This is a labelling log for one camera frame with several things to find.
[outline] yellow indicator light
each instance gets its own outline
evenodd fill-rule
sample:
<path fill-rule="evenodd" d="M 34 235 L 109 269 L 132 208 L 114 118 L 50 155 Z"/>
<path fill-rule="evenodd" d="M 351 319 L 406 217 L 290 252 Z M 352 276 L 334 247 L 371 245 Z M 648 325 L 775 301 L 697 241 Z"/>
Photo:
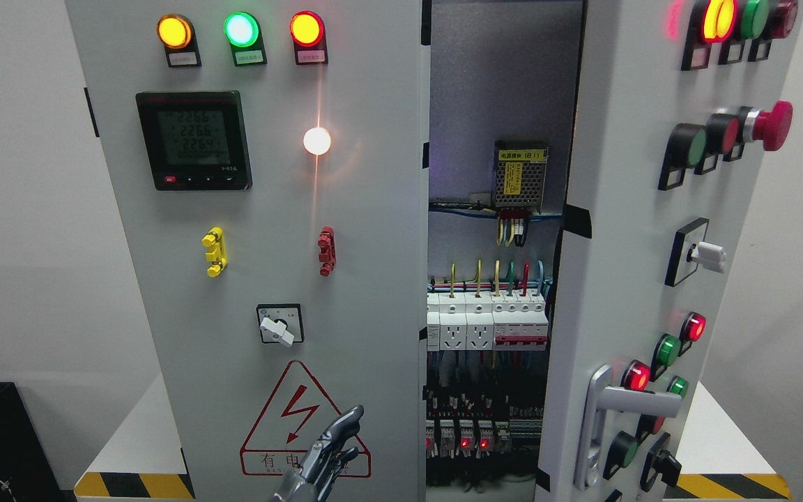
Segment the yellow indicator light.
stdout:
<path fill-rule="evenodd" d="M 318 45 L 324 38 L 324 22 L 318 14 L 303 10 L 290 20 L 290 35 L 303 47 Z"/>
<path fill-rule="evenodd" d="M 710 0 L 702 28 L 705 42 L 723 42 L 733 32 L 736 19 L 736 0 Z"/>
<path fill-rule="evenodd" d="M 163 45 L 170 49 L 184 49 L 194 37 L 194 28 L 185 16 L 166 14 L 157 23 L 157 35 Z"/>

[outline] red wire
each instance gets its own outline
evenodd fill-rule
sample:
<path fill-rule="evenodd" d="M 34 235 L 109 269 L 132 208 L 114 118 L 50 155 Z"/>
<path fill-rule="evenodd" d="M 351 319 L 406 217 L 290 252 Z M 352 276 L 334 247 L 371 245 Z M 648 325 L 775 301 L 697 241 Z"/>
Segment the red wire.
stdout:
<path fill-rule="evenodd" d="M 528 294 L 528 261 L 526 261 L 526 269 L 522 271 L 522 296 Z"/>

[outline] gray back panel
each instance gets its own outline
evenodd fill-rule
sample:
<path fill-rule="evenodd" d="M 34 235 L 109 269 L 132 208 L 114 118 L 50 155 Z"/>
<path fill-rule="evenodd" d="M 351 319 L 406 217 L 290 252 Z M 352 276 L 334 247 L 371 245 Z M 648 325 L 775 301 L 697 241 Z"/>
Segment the gray back panel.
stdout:
<path fill-rule="evenodd" d="M 371 477 L 341 479 L 333 496 L 414 499 L 422 484 L 415 438 L 426 311 L 420 153 L 427 117 L 417 103 L 425 102 L 429 70 L 420 2 L 379 9 L 362 9 L 358 0 L 67 4 L 197 498 L 265 499 L 277 489 L 277 477 L 245 476 L 238 452 L 296 359 L 339 408 L 366 408 L 360 439 Z M 329 66 L 293 62 L 287 26 L 303 9 L 325 20 Z M 233 66 L 222 23 L 234 10 L 261 23 L 267 66 Z M 166 66 L 156 36 L 165 13 L 194 23 L 202 67 Z M 241 94 L 252 189 L 154 190 L 135 94 L 221 89 Z M 318 123 L 332 133 L 332 149 L 316 163 L 302 137 Z M 213 225 L 224 229 L 229 254 L 216 279 L 206 275 L 200 244 Z M 338 260 L 326 279 L 315 245 L 324 225 L 335 229 Z M 259 341 L 255 306 L 270 303 L 302 304 L 303 344 L 284 349 Z M 335 418 L 308 387 L 298 406 L 323 407 L 287 449 L 308 448 Z M 276 416 L 286 405 L 271 404 Z M 303 415 L 267 419 L 256 434 L 283 443 Z M 274 464 L 286 466 L 286 455 Z"/>
<path fill-rule="evenodd" d="M 797 31 L 776 40 L 769 61 L 680 70 L 683 42 L 694 2 L 594 1 L 588 4 L 576 136 L 567 203 L 592 217 L 592 238 L 565 233 L 553 325 L 541 470 L 551 491 L 536 499 L 602 502 L 618 488 L 624 500 L 660 500 L 665 485 L 640 492 L 643 460 L 657 436 L 638 450 L 634 463 L 609 482 L 578 492 L 574 461 L 590 376 L 613 366 L 615 380 L 631 359 L 650 363 L 664 333 L 678 334 L 689 311 L 708 318 L 707 333 L 649 390 L 664 391 L 673 375 L 695 386 L 700 379 L 726 275 L 698 271 L 672 289 L 665 270 L 676 229 L 697 217 L 710 219 L 708 241 L 722 245 L 732 261 L 764 155 L 760 143 L 745 157 L 705 176 L 687 175 L 681 188 L 656 190 L 668 135 L 676 124 L 699 123 L 719 106 L 769 110 L 781 96 Z M 800 110 L 796 120 L 803 120 Z M 680 440 L 689 401 L 664 431 Z M 606 447 L 619 431 L 634 434 L 638 415 L 611 412 Z M 600 465 L 606 461 L 606 452 Z"/>

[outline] electrical hazard warning sign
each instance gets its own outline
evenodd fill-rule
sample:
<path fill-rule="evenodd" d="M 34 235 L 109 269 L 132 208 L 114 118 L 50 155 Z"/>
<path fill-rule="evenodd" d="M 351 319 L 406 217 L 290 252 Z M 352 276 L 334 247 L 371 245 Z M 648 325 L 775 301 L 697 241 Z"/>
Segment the electrical hazard warning sign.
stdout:
<path fill-rule="evenodd" d="M 290 361 L 240 449 L 243 473 L 281 476 L 297 467 L 315 439 L 344 411 L 302 361 Z M 349 439 L 344 449 L 351 447 L 360 453 L 340 477 L 369 478 L 370 451 L 359 436 Z"/>

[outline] meter display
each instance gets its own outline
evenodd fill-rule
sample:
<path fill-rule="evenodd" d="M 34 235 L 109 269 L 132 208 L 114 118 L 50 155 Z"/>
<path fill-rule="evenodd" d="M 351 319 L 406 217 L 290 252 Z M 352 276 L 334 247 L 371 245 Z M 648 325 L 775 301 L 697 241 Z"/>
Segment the meter display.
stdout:
<path fill-rule="evenodd" d="M 157 190 L 250 187 L 239 92 L 143 92 L 136 103 Z"/>

